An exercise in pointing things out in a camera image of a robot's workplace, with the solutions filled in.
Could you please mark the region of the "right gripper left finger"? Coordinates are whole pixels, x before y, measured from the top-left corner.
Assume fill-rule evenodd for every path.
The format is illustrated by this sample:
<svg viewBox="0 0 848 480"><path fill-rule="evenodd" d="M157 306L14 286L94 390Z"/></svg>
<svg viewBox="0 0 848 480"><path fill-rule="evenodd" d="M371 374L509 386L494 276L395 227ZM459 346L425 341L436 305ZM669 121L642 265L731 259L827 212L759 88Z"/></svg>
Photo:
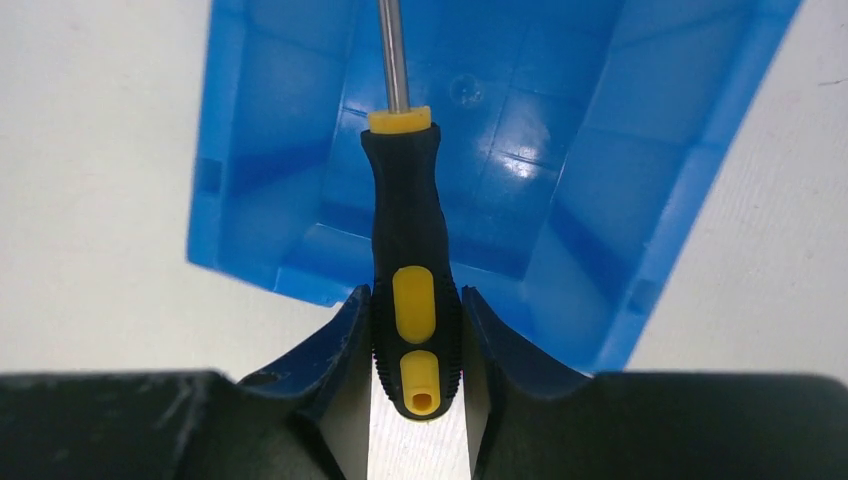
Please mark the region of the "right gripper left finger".
<svg viewBox="0 0 848 480"><path fill-rule="evenodd" d="M290 408L284 431L293 453L327 479L365 479L371 410L371 289L352 291L334 317L278 359L238 385Z"/></svg>

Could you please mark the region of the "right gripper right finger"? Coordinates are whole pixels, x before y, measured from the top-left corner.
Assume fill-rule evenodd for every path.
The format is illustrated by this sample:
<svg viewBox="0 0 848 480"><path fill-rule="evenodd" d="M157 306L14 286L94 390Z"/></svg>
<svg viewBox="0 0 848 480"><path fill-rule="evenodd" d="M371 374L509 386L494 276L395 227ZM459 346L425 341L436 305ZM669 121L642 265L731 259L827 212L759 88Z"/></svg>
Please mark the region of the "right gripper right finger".
<svg viewBox="0 0 848 480"><path fill-rule="evenodd" d="M463 389L474 479L563 479L564 403L589 382L528 341L466 286Z"/></svg>

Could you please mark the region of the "black yellow screwdriver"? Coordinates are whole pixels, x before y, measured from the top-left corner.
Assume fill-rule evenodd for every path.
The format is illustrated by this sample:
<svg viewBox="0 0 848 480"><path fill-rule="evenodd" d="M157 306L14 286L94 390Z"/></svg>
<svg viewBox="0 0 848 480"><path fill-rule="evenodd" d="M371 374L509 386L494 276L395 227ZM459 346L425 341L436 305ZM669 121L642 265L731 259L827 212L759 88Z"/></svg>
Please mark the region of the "black yellow screwdriver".
<svg viewBox="0 0 848 480"><path fill-rule="evenodd" d="M436 185L441 130L410 102L402 12L377 4L388 107L360 135L374 185L374 285L370 300L376 371L396 411L413 421L445 414L461 374L461 302Z"/></svg>

